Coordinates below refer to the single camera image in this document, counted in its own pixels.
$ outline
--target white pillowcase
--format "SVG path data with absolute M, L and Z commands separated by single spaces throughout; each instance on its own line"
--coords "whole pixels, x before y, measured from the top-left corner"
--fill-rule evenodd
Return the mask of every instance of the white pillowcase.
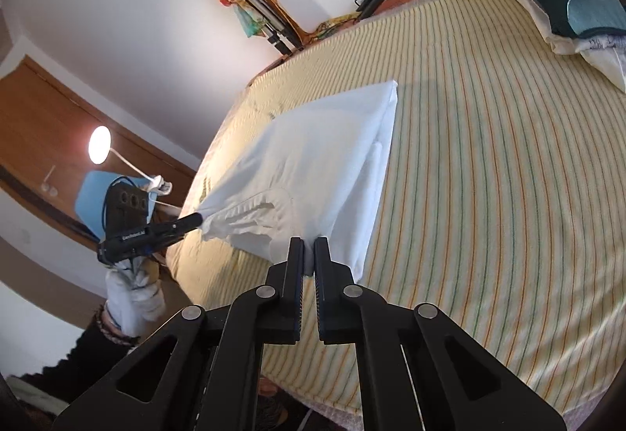
M 328 237 L 355 281 L 374 229 L 393 131 L 397 83 L 341 92 L 281 114 L 198 206 L 203 238 L 221 238 L 272 263 L 291 237 Z

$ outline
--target folded white fabric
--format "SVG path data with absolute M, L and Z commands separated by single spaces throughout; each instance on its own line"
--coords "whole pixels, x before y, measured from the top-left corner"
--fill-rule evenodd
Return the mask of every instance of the folded white fabric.
M 533 18 L 543 40 L 556 54 L 580 55 L 604 74 L 622 92 L 626 92 L 626 37 L 596 36 L 589 39 L 569 39 L 554 35 L 548 14 L 536 0 L 517 0 Z
M 361 279 L 396 112 L 397 83 L 341 92 L 276 117 L 198 206 L 203 238 L 272 263 L 289 240 L 328 237 L 334 261 Z

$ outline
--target mattress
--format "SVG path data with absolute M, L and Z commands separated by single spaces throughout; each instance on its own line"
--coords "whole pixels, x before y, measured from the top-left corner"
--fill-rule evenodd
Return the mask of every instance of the mattress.
M 363 22 L 257 78 L 192 185 L 192 212 L 277 115 L 395 79 L 386 183 L 361 284 L 439 306 L 561 413 L 602 393 L 626 356 L 625 96 L 558 56 L 515 0 L 430 0 Z M 268 262 L 187 235 L 168 264 L 207 309 L 262 284 Z M 267 346 L 262 372 L 299 398 L 358 414 L 353 346 Z

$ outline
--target black sleeve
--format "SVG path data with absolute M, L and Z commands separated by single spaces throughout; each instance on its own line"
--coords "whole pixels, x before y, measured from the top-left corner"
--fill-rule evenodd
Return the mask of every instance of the black sleeve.
M 54 367 L 44 367 L 41 374 L 24 375 L 21 379 L 57 399 L 72 403 L 137 345 L 136 339 L 108 332 L 101 315 L 102 308 L 67 358 Z

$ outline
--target wooden door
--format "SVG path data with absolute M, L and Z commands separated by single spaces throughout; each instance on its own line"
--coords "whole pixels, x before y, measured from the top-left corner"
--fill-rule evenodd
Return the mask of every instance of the wooden door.
M 111 130 L 112 146 L 126 159 L 173 184 L 171 195 L 162 201 L 182 206 L 193 179 L 190 168 L 109 119 L 32 60 L 0 80 L 0 105 L 0 163 L 67 216 L 77 219 L 74 201 L 87 172 L 139 176 L 114 154 L 101 165 L 91 162 L 89 139 L 102 124 Z M 48 174 L 46 191 L 42 184 Z

